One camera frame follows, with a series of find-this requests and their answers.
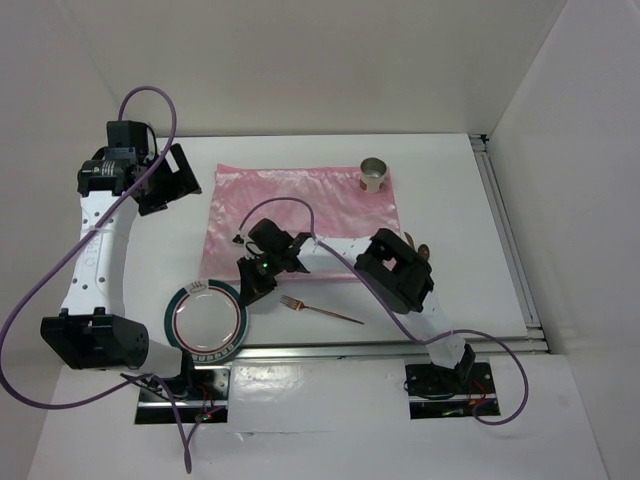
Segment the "copper fork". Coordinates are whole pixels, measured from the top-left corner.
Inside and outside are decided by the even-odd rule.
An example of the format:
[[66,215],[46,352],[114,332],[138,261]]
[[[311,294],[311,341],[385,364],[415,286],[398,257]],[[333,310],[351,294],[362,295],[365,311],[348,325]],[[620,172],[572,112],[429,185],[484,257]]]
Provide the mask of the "copper fork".
[[343,321],[347,321],[350,323],[354,323],[354,324],[358,324],[358,325],[363,325],[363,322],[336,312],[332,312],[326,309],[322,309],[322,308],[318,308],[318,307],[313,307],[310,305],[305,304],[303,301],[295,299],[293,297],[290,296],[281,296],[280,297],[280,303],[282,305],[284,305],[285,307],[294,310],[296,312],[301,312],[304,310],[309,310],[311,312],[315,312],[327,317],[331,317],[331,318],[335,318],[335,319],[339,319],[339,320],[343,320]]

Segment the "white plate green red rim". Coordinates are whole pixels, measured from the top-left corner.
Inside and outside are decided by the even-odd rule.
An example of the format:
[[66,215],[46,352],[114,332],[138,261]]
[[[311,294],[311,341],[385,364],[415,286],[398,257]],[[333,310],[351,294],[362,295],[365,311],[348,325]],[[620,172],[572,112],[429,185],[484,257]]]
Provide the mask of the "white plate green red rim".
[[249,314],[230,284],[199,280],[181,287],[164,314],[169,343],[189,353],[195,364],[231,359],[249,331]]

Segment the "pink rose satin placemat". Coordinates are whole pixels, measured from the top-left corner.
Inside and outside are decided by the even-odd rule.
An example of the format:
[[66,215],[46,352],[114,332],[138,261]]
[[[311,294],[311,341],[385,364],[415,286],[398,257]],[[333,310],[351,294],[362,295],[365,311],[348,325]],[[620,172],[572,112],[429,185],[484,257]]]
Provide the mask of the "pink rose satin placemat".
[[236,283],[244,248],[234,236],[261,219],[295,236],[313,227],[331,238],[371,236],[380,228],[401,232],[391,178],[376,193],[360,187],[357,167],[243,169],[219,164],[200,263],[200,276]]

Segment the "paper cup silver interior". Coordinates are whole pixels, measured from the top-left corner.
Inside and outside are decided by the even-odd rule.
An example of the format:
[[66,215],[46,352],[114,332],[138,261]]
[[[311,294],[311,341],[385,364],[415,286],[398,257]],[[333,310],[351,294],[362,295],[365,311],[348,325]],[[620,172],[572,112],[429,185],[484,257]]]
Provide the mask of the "paper cup silver interior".
[[387,164],[376,157],[369,157],[360,163],[360,188],[366,193],[377,193],[388,174]]

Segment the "brown wooden knife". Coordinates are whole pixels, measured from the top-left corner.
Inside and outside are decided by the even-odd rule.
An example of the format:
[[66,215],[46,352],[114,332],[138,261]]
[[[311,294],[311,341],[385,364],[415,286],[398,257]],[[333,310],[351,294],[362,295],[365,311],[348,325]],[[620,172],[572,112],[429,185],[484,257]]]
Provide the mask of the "brown wooden knife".
[[404,235],[405,235],[405,238],[406,238],[406,241],[407,241],[408,245],[409,245],[412,249],[414,249],[414,250],[415,250],[415,249],[416,249],[416,247],[415,247],[415,242],[414,242],[413,237],[412,237],[408,232],[406,232],[406,231],[404,232]]

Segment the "brown wooden spoon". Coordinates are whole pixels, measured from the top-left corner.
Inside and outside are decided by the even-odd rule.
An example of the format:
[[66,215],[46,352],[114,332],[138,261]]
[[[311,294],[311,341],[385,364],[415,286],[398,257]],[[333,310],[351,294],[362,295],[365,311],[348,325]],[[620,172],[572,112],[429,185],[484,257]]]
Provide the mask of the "brown wooden spoon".
[[429,260],[431,256],[431,252],[429,247],[426,244],[421,244],[418,248],[418,254],[424,260]]

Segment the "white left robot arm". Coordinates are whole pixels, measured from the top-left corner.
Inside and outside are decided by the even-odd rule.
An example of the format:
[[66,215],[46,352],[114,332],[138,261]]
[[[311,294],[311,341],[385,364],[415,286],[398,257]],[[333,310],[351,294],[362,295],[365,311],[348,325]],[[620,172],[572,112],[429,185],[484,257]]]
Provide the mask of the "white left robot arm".
[[110,121],[107,144],[78,172],[81,247],[59,314],[41,322],[43,340],[73,370],[153,373],[176,399],[196,390],[197,374],[181,347],[150,339],[147,328],[125,314],[123,281],[129,236],[138,216],[165,210],[201,187],[179,144],[159,158],[152,128]]

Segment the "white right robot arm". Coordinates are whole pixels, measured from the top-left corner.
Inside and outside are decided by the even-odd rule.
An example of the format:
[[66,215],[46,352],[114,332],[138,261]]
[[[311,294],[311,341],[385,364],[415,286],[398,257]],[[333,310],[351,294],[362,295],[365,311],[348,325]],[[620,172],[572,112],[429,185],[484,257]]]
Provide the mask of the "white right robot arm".
[[[354,239],[321,238],[313,230],[291,236],[264,218],[243,240],[245,248],[251,245],[259,251],[238,259],[239,286],[202,279],[172,297],[164,320],[172,345],[196,360],[227,358],[245,337],[248,306],[276,289],[278,275],[342,269],[364,285],[409,340],[426,347],[441,388],[457,392],[469,383],[476,355],[439,306],[430,264],[392,231],[381,228],[371,237]],[[230,306],[234,331],[219,347],[194,348],[182,339],[178,316],[188,297],[211,292]]]

